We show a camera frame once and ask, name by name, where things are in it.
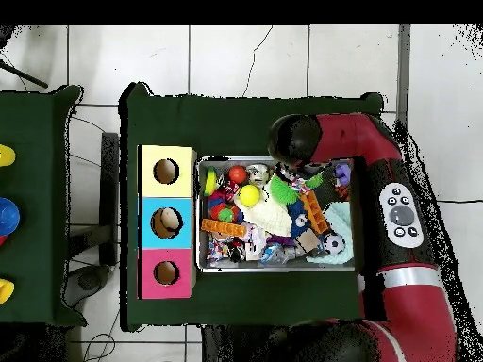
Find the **green table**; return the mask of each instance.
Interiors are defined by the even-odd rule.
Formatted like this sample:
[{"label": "green table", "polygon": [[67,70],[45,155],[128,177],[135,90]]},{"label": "green table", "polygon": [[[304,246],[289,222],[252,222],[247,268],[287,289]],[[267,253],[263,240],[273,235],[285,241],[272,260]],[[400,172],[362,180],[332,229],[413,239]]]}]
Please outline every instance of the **green table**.
[{"label": "green table", "polygon": [[268,131],[291,113],[365,112],[380,115],[382,97],[301,99],[158,97],[131,84],[120,101],[124,242],[124,328],[149,324],[274,324],[359,316],[356,276],[351,272],[201,273],[190,299],[136,298],[136,148],[139,144],[190,146],[198,156],[267,156]]},{"label": "green table", "polygon": [[0,143],[17,155],[13,165],[0,167],[0,196],[21,213],[0,247],[0,277],[15,285],[0,305],[1,322],[85,323],[61,300],[69,234],[66,122],[79,96],[77,86],[50,94],[0,92]]}]

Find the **soccer ball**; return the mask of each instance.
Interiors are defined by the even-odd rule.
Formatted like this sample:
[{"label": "soccer ball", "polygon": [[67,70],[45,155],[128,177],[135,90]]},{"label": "soccer ball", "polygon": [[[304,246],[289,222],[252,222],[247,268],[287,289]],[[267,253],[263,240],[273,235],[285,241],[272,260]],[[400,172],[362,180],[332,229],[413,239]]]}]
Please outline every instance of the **soccer ball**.
[{"label": "soccer ball", "polygon": [[340,254],[345,249],[345,241],[336,233],[329,233],[323,240],[324,250],[330,255]]}]

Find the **light blue cloth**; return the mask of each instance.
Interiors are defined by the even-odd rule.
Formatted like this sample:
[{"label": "light blue cloth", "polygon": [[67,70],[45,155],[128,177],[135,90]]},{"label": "light blue cloth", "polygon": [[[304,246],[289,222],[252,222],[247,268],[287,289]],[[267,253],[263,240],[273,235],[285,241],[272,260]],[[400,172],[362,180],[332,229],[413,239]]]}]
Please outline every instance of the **light blue cloth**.
[{"label": "light blue cloth", "polygon": [[345,248],[337,255],[308,256],[306,260],[317,264],[344,264],[354,257],[349,202],[331,203],[327,211],[324,212],[324,216],[332,230],[344,239]]}]

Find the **red ball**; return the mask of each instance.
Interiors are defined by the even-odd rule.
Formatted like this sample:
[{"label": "red ball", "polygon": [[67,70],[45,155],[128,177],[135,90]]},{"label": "red ball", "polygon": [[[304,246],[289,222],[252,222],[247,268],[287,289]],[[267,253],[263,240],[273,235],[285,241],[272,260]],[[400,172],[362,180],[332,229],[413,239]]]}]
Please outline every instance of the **red ball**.
[{"label": "red ball", "polygon": [[244,167],[240,165],[236,165],[230,168],[230,172],[228,173],[230,180],[233,182],[240,184],[243,183],[246,179],[246,170]]}]

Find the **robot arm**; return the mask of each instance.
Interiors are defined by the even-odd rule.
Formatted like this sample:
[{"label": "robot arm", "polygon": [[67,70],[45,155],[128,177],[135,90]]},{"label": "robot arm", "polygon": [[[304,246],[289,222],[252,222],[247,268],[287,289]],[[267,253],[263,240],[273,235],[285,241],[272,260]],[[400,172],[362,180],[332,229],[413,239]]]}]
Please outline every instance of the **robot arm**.
[{"label": "robot arm", "polygon": [[455,362],[455,329],[391,131],[360,113],[290,115],[273,125],[269,152],[298,169],[337,158],[355,160],[351,209],[366,319],[359,328],[377,341],[380,362]]}]

